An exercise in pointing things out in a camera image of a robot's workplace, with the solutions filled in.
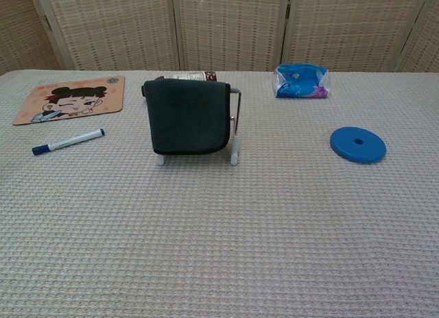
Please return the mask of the brown tea bottle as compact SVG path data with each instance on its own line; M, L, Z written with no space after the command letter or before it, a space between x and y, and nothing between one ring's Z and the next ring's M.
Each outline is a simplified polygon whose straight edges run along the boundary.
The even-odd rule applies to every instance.
M161 75L156 78L156 80L163 79L216 82L217 74L215 71L190 71L184 73L174 73L171 75Z

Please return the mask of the white woven tablecloth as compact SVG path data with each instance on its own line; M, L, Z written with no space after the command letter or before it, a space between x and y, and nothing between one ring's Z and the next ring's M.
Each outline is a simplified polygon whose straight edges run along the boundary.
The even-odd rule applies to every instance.
M124 75L121 112L25 126L36 86L101 73L0 76L0 318L439 318L439 73L332 73L327 99L281 100L271 73L221 72L242 92L237 166L158 166L158 72ZM337 155L348 126L385 157Z

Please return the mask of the blue plastic bag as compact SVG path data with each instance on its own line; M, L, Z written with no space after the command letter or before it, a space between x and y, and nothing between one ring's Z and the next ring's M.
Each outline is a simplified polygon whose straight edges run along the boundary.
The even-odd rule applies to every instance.
M314 64L280 64L273 72L276 98L325 99L330 92L329 70Z

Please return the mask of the blue plastic disc with hole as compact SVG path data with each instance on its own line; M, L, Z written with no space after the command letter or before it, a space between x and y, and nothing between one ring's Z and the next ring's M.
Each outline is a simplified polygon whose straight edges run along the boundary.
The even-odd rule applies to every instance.
M384 141L375 133L360 127L341 127L330 136L331 149L344 159L362 164L382 160L387 154Z

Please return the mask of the woven bamboo screen panel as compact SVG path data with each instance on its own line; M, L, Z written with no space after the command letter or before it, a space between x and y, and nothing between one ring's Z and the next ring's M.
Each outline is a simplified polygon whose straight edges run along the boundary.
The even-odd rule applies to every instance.
M414 24L398 70L439 73L439 0L427 0Z
M280 61L289 0L172 0L179 66L271 71Z
M395 71L428 0L290 0L282 62Z
M0 75L59 67L34 0L0 0Z
M173 0L33 0L62 69L180 69Z

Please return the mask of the blue and white marker pen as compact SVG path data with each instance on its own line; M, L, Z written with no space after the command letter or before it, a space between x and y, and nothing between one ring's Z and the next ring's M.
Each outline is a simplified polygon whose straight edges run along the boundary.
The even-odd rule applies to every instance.
M51 151L55 151L58 149L62 149L64 147L69 147L71 145L75 145L78 143L82 143L88 140L93 140L95 138L100 138L105 135L105 131L103 129L94 130L92 132L88 132L85 134L80 134L78 136L74 136L73 138L69 138L66 140L62 140L57 143L49 143L46 145L41 145L32 148L32 153L35 156L39 156L41 154L49 153Z

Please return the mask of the cartoon girl mouse pad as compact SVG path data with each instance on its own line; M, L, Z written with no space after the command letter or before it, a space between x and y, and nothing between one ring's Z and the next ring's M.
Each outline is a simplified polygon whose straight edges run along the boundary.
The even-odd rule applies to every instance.
M119 112L125 77L121 75L44 84L28 95L13 124L27 125Z

